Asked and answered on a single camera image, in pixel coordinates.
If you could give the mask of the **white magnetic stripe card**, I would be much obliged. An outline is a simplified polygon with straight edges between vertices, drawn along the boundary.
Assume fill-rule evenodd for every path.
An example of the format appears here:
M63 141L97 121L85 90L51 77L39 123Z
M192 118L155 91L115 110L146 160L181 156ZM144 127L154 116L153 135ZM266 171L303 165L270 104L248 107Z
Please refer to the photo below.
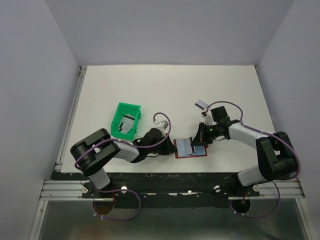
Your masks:
M203 102L202 100L198 100L195 104L194 104L197 108L199 108L200 110L202 110L203 112L206 112L208 110L208 104L206 104L205 102Z

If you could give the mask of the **red card holder wallet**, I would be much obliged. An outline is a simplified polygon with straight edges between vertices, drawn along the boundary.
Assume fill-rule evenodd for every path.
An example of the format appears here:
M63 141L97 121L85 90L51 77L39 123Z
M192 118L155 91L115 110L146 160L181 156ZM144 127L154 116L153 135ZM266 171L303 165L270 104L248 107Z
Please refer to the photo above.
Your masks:
M177 138L173 140L173 144L177 149L175 153L176 159L206 157L207 148L204 145L193 146L193 137L189 138Z

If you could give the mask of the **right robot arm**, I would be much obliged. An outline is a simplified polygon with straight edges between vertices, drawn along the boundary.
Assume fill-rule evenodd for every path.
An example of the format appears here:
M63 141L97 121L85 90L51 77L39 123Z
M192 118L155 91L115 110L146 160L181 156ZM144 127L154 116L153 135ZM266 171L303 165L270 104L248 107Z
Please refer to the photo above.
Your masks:
M209 123L201 122L191 146L212 144L218 137L242 142L256 150L257 165L232 176L230 191L241 196L248 186L289 179L298 174L300 163L289 136L283 132L270 133L254 129L242 121L231 120L224 106L210 110Z

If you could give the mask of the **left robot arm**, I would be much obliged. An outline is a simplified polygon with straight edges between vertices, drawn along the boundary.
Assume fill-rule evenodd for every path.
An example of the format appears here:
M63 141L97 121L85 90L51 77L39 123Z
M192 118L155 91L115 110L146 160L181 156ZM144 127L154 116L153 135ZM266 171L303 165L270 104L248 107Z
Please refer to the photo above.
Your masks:
M111 138L109 132L101 128L75 143L70 153L75 167L94 184L93 191L101 198L111 191L111 180L104 166L113 158L135 164L149 155L167 156L177 152L168 134L160 128L151 128L143 137L132 142Z

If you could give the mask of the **green plastic card tray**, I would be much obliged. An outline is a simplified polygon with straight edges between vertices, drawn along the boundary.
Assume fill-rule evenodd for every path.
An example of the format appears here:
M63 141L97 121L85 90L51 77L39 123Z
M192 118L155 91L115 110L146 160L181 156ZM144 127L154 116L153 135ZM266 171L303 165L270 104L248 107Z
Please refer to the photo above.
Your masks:
M111 135L132 141L141 119L141 106L120 102L111 123Z

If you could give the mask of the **white striped card back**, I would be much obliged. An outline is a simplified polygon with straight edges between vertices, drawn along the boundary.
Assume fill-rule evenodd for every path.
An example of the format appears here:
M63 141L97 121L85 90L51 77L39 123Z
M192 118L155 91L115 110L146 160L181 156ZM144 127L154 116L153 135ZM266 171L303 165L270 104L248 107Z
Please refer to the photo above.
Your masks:
M193 145L193 137L189 138L190 146L188 147L188 150L186 151L188 156L199 156L201 154L201 147L200 146L194 146Z

